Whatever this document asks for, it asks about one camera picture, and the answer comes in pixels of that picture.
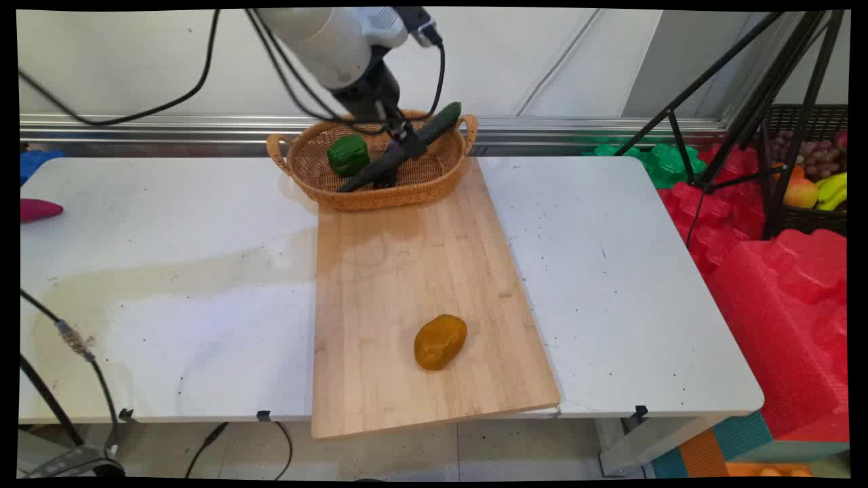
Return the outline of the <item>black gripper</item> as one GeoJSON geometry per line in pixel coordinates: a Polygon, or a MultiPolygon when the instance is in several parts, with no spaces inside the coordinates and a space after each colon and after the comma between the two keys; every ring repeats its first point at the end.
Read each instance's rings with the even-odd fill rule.
{"type": "Polygon", "coordinates": [[[347,117],[332,117],[335,123],[357,127],[377,124],[387,131],[391,141],[378,157],[395,163],[372,180],[372,189],[392,188],[397,183],[399,167],[406,159],[416,159],[426,152],[426,145],[399,109],[400,88],[384,60],[372,60],[359,79],[346,87],[333,89],[332,96],[348,111],[347,117]]]}

